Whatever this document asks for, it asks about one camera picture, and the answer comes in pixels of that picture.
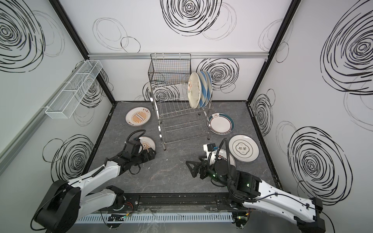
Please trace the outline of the blue striped plate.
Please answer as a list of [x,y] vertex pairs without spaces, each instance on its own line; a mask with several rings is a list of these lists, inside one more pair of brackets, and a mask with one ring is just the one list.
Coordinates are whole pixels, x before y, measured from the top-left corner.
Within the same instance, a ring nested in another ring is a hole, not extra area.
[[209,98],[208,98],[208,103],[210,103],[211,98],[212,98],[212,91],[213,91],[213,89],[212,89],[212,78],[211,78],[211,75],[210,75],[209,72],[206,71],[206,73],[207,73],[208,78],[209,78],[209,81],[208,81],[208,88],[209,88]]
[[208,94],[207,76],[202,71],[198,71],[197,73],[200,77],[201,88],[202,88],[201,101],[203,101],[203,103],[201,104],[201,107],[205,107],[205,105],[207,104],[207,94]]

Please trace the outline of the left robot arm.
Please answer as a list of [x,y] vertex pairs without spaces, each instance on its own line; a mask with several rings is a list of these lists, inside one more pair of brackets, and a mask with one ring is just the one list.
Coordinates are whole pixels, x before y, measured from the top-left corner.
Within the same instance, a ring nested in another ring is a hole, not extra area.
[[144,129],[132,132],[117,155],[106,158],[100,167],[91,172],[68,181],[55,181],[31,222],[41,225],[42,231],[65,233],[77,220],[103,208],[121,211],[129,206],[134,211],[134,205],[126,199],[122,189],[110,185],[100,192],[94,193],[93,190],[130,171],[133,166],[139,167],[155,158],[156,151],[145,149],[140,141],[145,133]]

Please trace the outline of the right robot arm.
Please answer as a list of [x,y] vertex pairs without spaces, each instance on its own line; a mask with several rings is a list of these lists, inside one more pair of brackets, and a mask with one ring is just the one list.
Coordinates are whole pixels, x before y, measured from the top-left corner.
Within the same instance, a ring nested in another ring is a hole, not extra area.
[[279,216],[295,224],[302,233],[325,233],[321,218],[323,203],[319,198],[301,198],[289,194],[248,172],[237,170],[230,158],[229,140],[219,146],[205,144],[206,156],[199,161],[186,161],[193,177],[210,178],[217,187],[226,188],[228,201],[248,210],[256,209]]

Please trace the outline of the cream floral plate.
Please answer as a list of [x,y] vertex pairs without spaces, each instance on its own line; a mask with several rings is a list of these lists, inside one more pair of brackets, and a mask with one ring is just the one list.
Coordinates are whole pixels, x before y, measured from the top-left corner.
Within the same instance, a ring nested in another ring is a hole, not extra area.
[[187,97],[191,108],[195,109],[199,106],[201,92],[202,88],[199,75],[196,72],[193,72],[189,77],[187,85]]

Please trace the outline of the orange sunburst plate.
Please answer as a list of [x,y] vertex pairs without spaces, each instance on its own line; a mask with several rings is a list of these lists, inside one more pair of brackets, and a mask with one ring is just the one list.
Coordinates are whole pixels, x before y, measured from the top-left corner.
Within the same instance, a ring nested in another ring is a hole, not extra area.
[[149,148],[155,150],[155,142],[152,138],[148,136],[142,136],[139,139],[142,144],[142,147],[140,148],[139,152],[142,152],[143,150],[148,150]]
[[125,121],[130,126],[138,127],[146,124],[151,119],[151,111],[146,107],[135,107],[129,110]]

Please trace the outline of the white plate red characters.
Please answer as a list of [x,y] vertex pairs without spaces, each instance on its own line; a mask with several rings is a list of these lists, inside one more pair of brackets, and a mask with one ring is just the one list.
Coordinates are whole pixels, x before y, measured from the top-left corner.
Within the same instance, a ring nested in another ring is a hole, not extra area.
[[[219,151],[219,154],[216,155],[217,153],[217,150],[213,151],[212,152],[212,155],[211,155],[211,158],[210,158],[210,161],[209,161],[209,164],[210,165],[213,165],[215,163],[216,160],[224,160],[227,162],[227,154],[226,154],[226,150],[224,149],[220,149]],[[232,156],[232,154],[229,154],[229,157],[230,157],[230,165],[232,166],[236,166],[236,162],[235,162],[235,159],[234,157]]]

